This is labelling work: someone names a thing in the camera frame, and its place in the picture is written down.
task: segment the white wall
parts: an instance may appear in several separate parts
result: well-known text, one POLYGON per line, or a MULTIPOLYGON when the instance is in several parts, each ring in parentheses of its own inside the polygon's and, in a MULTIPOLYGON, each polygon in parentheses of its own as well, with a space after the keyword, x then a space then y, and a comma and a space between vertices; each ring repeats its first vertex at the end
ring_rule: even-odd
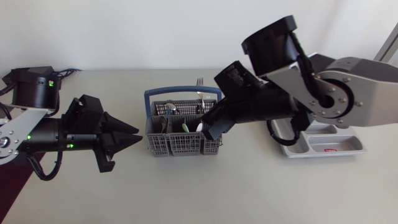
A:
POLYGON ((241 42, 293 14, 307 53, 373 58, 396 0, 0 0, 0 76, 10 69, 224 68, 241 42))

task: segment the gray plastic basket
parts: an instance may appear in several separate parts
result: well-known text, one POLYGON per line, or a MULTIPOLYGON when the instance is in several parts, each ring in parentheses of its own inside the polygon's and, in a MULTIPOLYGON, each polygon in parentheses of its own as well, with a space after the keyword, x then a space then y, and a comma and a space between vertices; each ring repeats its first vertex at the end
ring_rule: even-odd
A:
POLYGON ((147 119, 146 135, 148 136, 149 149, 154 153, 155 157, 169 156, 167 135, 161 133, 161 129, 160 116, 152 116, 147 119))
MULTIPOLYGON (((214 90, 214 88, 207 86, 174 86, 147 90, 144 97, 146 99, 148 117, 146 134, 148 136, 149 149, 154 153, 155 157, 165 157, 170 154, 173 156, 196 156, 200 153, 204 155, 217 155, 218 148, 222 145, 222 138, 207 140, 202 132, 196 132, 197 126, 201 123, 202 114, 197 114, 198 107, 201 107, 201 100, 153 101, 149 107, 149 96, 173 92, 176 88, 184 91, 204 91, 211 89, 213 93, 217 93, 219 99, 221 98, 220 89, 214 90), (174 104, 180 113, 164 116, 167 110, 166 103, 174 104), (167 118, 166 133, 161 133, 161 116, 167 118), (183 130, 183 122, 188 126, 189 133, 183 130)), ((217 104, 217 100, 204 100, 204 102, 205 113, 217 104)))
POLYGON ((201 115, 176 115, 169 117, 167 133, 170 139, 170 150, 174 156, 196 156, 201 149, 202 133, 194 132, 200 123, 201 115), (186 133, 182 124, 187 125, 190 130, 186 133))

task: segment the white tray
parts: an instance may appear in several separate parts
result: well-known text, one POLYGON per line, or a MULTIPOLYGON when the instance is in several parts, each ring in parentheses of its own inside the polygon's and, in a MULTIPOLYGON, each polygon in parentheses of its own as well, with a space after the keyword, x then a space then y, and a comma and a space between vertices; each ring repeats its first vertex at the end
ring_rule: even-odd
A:
MULTIPOLYGON (((293 138, 290 118, 273 120, 272 125, 280 138, 293 138)), ((350 156, 366 152, 353 128, 340 129, 316 121, 300 133, 300 139, 295 145, 280 146, 289 158, 350 156)))

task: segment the blue basket handle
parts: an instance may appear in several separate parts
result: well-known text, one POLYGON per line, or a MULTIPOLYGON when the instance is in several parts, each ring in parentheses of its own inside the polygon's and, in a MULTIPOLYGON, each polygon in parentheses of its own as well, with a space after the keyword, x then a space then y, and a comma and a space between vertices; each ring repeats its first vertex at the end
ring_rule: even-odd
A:
POLYGON ((217 102, 220 102, 222 99, 221 90, 219 88, 209 87, 209 86, 169 86, 169 87, 147 90, 144 93, 145 110, 147 112, 147 118, 150 117, 150 101, 149 101, 150 96, 159 95, 163 93, 175 93, 180 91, 192 91, 192 92, 201 91, 204 93, 214 93, 217 94, 217 102))

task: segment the robotic arm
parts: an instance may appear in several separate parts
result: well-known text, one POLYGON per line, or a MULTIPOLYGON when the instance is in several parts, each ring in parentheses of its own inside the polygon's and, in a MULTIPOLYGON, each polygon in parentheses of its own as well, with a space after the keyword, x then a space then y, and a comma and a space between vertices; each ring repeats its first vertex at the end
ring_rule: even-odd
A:
POLYGON ((18 68, 3 78, 7 84, 3 94, 14 89, 10 106, 21 113, 12 118, 0 104, 7 116, 0 126, 0 165, 26 157, 42 180, 51 180, 63 151, 92 149, 99 171, 112 171, 114 154, 139 142, 142 136, 134 135, 139 130, 104 112, 100 100, 88 95, 73 99, 61 118, 49 118, 59 109, 61 87, 61 79, 53 73, 52 67, 18 68), (34 154, 53 151, 58 152, 56 165, 45 175, 34 154))
POLYGON ((248 37, 243 43, 257 77, 238 61, 215 77, 223 98, 202 120, 208 139, 236 123, 267 121, 280 144, 295 144, 313 119, 339 128, 375 126, 398 121, 398 68, 348 57, 306 56, 287 16, 248 37), (293 139, 278 138, 271 120, 292 118, 293 139))

